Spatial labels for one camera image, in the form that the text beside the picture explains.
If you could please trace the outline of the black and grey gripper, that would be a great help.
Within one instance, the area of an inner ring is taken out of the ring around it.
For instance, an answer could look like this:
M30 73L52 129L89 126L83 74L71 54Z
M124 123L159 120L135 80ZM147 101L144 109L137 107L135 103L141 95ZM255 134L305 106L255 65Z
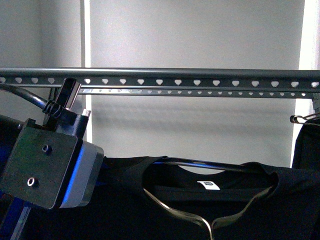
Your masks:
M46 100L21 87L1 84L1 90L27 100L48 116L43 125L33 119L0 118L3 193L44 209L90 202L104 151L83 139L91 112L71 110L80 87L76 79L67 78L57 98Z

